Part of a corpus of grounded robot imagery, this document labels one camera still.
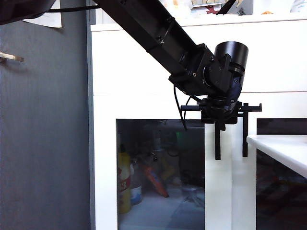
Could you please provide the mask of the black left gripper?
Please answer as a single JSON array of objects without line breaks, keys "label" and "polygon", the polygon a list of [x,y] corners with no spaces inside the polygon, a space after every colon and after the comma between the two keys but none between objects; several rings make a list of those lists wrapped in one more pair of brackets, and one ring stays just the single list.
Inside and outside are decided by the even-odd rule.
[{"label": "black left gripper", "polygon": [[182,105],[183,112],[201,111],[201,121],[207,124],[216,124],[219,130],[225,131],[225,125],[234,125],[238,122],[238,114],[261,112],[262,103],[249,105],[249,103],[234,102],[225,104],[224,99],[204,99],[199,105]]}]

